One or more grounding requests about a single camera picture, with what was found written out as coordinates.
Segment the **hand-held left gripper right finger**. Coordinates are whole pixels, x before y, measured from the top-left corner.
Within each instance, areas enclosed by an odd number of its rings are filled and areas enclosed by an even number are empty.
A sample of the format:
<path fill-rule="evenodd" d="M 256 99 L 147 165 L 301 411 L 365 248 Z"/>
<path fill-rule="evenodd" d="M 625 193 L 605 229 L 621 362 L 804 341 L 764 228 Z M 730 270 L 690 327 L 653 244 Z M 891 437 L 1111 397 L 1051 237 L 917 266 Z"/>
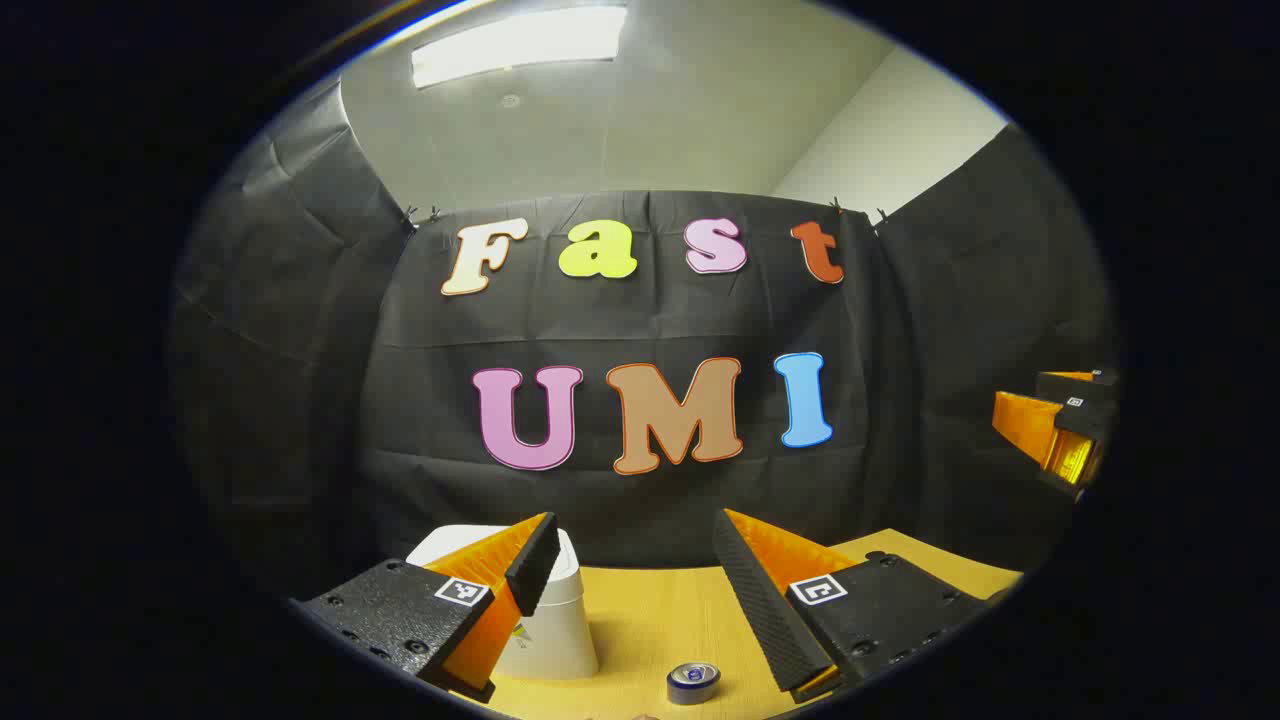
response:
<path fill-rule="evenodd" d="M 899 553 L 854 560 L 731 509 L 717 512 L 712 543 L 776 684 L 796 703 L 865 685 L 991 606 Z"/>

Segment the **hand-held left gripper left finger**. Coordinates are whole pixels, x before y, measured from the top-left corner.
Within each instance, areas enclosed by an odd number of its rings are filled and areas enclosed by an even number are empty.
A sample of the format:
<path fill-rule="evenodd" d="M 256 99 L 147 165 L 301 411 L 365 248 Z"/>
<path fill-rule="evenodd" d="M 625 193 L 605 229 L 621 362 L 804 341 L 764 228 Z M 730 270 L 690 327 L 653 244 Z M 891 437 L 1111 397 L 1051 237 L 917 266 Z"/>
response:
<path fill-rule="evenodd" d="M 383 559 L 291 610 L 380 667 L 486 703 L 559 553 L 557 516 L 539 512 L 426 562 Z"/>

